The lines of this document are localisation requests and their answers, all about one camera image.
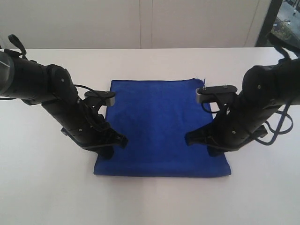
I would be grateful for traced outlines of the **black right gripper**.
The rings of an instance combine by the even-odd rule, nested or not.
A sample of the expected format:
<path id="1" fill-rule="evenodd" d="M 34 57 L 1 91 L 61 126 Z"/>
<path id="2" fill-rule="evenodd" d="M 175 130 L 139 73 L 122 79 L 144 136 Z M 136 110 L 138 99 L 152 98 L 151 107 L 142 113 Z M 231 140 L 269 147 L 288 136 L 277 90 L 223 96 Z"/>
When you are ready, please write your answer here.
<path id="1" fill-rule="evenodd" d="M 272 145 L 279 135 L 285 135 L 292 126 L 282 130 L 293 105 L 293 64 L 253 66 L 243 77 L 242 90 L 232 102 L 215 102 L 213 121 L 185 134 L 187 146 L 207 145 L 210 157 L 223 151 L 236 151 L 252 141 Z"/>

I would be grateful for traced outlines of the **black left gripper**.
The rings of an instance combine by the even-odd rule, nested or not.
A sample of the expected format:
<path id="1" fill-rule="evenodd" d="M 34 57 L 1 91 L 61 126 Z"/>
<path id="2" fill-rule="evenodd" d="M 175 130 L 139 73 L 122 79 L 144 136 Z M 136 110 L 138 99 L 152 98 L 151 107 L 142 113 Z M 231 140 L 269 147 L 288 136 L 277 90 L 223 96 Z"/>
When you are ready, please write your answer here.
<path id="1" fill-rule="evenodd" d="M 78 96 L 69 72 L 59 66 L 46 66 L 47 96 L 41 106 L 62 126 L 62 133 L 84 150 L 98 150 L 101 160 L 110 160 L 114 146 L 125 148 L 128 139 L 113 130 L 99 109 Z"/>

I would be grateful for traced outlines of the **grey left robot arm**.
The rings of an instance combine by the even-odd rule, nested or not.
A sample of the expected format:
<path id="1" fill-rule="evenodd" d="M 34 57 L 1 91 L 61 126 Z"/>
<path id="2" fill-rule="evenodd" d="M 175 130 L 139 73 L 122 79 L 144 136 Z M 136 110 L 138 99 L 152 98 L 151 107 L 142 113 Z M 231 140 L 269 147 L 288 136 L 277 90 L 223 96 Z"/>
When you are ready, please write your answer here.
<path id="1" fill-rule="evenodd" d="M 41 105 L 61 126 L 61 132 L 84 150 L 109 160 L 114 146 L 125 148 L 128 139 L 111 128 L 102 106 L 112 106 L 115 92 L 85 87 L 78 95 L 69 72 L 60 66 L 41 65 L 5 49 L 0 53 L 0 95 L 20 99 L 27 105 Z"/>

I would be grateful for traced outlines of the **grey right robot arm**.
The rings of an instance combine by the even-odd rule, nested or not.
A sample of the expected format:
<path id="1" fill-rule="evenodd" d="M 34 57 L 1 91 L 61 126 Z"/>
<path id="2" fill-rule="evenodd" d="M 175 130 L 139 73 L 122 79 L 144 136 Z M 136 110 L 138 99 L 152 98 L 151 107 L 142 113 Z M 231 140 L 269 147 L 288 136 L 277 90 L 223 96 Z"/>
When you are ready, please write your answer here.
<path id="1" fill-rule="evenodd" d="M 282 130 L 287 111 L 300 103 L 300 60 L 281 60 L 273 66 L 253 66 L 243 77 L 242 90 L 233 85 L 196 90 L 200 105 L 216 103 L 215 118 L 185 135 L 187 145 L 203 144 L 210 156 L 237 151 L 252 141 L 270 146 Z"/>

